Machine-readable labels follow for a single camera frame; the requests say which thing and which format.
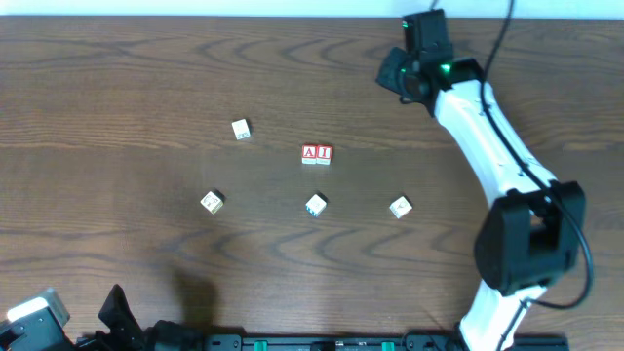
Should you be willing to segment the red letter I block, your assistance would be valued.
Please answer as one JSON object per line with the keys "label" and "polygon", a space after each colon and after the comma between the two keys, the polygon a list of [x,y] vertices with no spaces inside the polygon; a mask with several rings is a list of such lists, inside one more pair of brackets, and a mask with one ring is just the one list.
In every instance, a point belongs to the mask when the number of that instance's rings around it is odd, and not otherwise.
{"label": "red letter I block", "polygon": [[329,165],[332,161],[333,148],[330,145],[318,145],[316,149],[316,163]]}

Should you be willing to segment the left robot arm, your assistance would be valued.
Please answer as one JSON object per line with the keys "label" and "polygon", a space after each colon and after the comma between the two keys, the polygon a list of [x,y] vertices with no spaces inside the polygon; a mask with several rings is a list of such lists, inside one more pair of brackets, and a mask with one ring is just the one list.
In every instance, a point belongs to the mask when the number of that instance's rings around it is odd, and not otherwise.
{"label": "left robot arm", "polygon": [[72,341],[64,326],[69,313],[57,291],[48,288],[9,309],[1,322],[1,348],[12,351],[157,351],[202,350],[202,334],[179,324],[159,321],[142,329],[124,290],[115,285],[97,314],[107,331],[87,333]]}

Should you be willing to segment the red letter A block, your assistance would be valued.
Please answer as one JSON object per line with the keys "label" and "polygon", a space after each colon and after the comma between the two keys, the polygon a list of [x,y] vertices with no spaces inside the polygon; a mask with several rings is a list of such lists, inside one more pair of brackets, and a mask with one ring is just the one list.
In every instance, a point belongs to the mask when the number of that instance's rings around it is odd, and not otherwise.
{"label": "red letter A block", "polygon": [[303,144],[301,151],[301,163],[304,165],[314,165],[317,163],[317,145]]}

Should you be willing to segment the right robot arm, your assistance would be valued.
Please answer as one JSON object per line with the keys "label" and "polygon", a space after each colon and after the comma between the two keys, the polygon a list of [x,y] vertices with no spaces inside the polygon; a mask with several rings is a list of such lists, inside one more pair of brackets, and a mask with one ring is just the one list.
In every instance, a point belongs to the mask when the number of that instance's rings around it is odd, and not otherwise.
{"label": "right robot arm", "polygon": [[580,254],[586,283],[566,308],[588,296],[594,272],[582,232],[585,195],[577,182],[559,182],[527,149],[499,108],[487,72],[472,58],[453,58],[451,48],[394,48],[376,77],[401,102],[424,105],[452,136],[488,204],[474,245],[481,282],[473,303],[451,335],[422,339],[447,350],[553,350],[566,342],[554,336],[517,339],[515,331],[530,307],[561,307],[542,297]]}

